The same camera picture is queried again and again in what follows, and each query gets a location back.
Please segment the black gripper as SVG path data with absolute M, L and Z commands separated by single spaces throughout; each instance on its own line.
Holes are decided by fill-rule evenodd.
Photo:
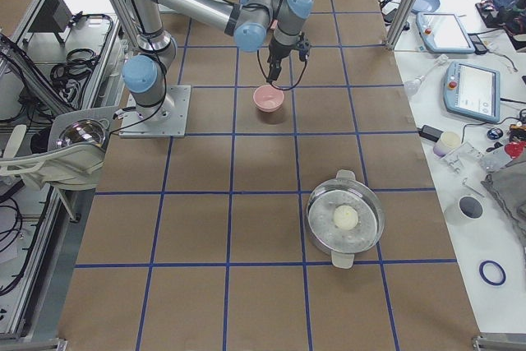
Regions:
M 279 79 L 279 75 L 282 71 L 281 61 L 288 57 L 296 47 L 296 44 L 282 44 L 279 41 L 271 41 L 269 43 L 269 55 L 267 58 L 267 62 L 269 63 L 269 73 L 266 77 L 268 83 L 274 83 Z

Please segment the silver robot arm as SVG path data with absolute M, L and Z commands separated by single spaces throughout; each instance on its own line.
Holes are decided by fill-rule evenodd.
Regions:
M 268 47 L 268 84 L 279 79 L 281 62 L 292 51 L 307 63 L 311 45 L 303 26 L 311 15 L 314 0 L 140 0 L 136 19 L 142 36 L 151 41 L 162 32 L 158 5 L 222 30 L 245 53 L 259 53 Z

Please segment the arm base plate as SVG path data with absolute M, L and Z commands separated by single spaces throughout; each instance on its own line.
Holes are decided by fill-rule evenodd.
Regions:
M 121 138 L 184 137 L 190 98 L 190 85 L 169 85 L 161 109 L 154 117 L 145 120 L 155 108 L 137 107 L 135 98 L 129 94 L 127 107 L 135 107 L 135 109 L 123 114 L 118 135 Z

